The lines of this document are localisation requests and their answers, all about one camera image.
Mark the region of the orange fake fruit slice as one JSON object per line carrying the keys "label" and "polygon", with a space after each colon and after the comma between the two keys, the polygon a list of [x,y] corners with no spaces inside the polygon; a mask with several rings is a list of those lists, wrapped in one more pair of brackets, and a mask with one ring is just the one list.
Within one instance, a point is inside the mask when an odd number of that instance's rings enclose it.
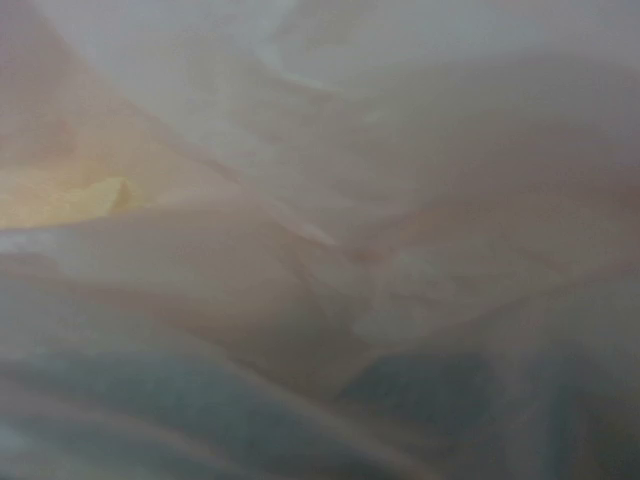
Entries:
{"label": "orange fake fruit slice", "polygon": [[1,186],[1,227],[28,229],[108,217],[144,204],[126,178],[76,185],[54,173],[27,172]]}

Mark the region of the pink plastic bag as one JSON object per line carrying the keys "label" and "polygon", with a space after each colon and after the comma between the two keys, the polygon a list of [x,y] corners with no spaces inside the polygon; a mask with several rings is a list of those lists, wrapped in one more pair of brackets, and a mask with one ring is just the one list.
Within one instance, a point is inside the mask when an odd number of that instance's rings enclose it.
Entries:
{"label": "pink plastic bag", "polygon": [[635,479],[635,1],[5,1],[5,479]]}

